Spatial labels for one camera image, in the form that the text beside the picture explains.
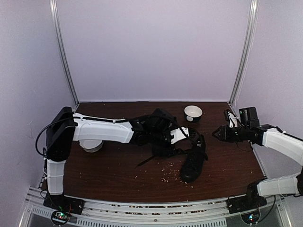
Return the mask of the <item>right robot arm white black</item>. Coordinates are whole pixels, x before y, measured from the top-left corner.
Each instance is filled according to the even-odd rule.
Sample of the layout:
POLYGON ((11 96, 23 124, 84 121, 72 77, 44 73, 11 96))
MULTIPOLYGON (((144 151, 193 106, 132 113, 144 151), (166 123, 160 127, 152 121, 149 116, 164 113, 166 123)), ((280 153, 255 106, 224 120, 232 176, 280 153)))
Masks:
MULTIPOLYGON (((260 125, 255 107, 240 109, 239 118, 229 110, 225 110, 223 114, 228 123, 212 133, 216 139, 229 143, 249 141, 251 144, 273 149, 303 165, 303 140, 277 126, 260 125)), ((261 198, 276 195, 302 196, 303 173, 253 182, 248 185, 242 203, 246 208, 252 209, 261 198)))

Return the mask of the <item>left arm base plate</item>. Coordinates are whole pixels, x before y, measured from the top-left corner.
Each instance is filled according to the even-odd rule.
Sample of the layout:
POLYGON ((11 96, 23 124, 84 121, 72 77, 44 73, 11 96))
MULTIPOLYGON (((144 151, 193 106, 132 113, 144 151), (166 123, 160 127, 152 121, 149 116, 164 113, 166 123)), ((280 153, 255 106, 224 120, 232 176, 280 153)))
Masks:
POLYGON ((71 214, 81 215, 85 201, 64 195, 47 195, 43 205, 54 210, 62 210, 71 214))

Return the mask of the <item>black canvas shoe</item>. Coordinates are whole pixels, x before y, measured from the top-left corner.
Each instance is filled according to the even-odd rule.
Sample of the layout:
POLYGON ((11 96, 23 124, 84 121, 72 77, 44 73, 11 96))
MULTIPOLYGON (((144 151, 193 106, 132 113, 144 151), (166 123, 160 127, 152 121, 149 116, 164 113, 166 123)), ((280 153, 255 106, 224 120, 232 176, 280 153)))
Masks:
POLYGON ((201 175, 203 163, 207 160, 205 138, 199 135, 196 144, 187 151, 187 158, 180 170, 181 180, 186 183, 194 182, 201 175))
POLYGON ((176 148, 174 145, 168 146, 168 147, 152 145, 151 151, 152 151, 152 156, 147 158, 146 160, 140 162, 135 168, 146 164, 147 162, 153 160, 155 157, 169 158, 169 157, 173 157, 176 155, 183 155, 183 154, 188 153, 186 150, 183 150, 181 148, 176 148))

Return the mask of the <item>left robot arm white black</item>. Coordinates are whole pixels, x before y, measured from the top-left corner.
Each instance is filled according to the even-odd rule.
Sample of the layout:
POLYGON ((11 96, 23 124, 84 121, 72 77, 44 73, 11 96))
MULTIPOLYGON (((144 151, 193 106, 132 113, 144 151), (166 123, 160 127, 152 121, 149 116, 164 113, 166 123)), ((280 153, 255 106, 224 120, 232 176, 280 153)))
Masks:
POLYGON ((173 148, 181 140, 175 117, 163 109, 131 119, 107 119, 74 113, 66 106, 40 132, 46 133, 46 147, 39 155, 45 161, 47 200, 58 210, 68 206, 63 177, 74 141, 86 151, 98 151, 105 141, 173 148))

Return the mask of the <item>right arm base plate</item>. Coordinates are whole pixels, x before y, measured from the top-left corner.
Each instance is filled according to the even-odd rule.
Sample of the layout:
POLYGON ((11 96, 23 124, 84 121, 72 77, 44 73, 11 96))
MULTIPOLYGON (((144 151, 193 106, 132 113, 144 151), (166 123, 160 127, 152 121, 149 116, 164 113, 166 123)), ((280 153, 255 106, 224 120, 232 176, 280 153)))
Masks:
POLYGON ((235 197, 228 197, 227 208, 230 214, 244 212, 248 210, 257 210, 258 208, 267 205, 267 200, 264 197, 258 197, 249 201, 246 195, 235 197))

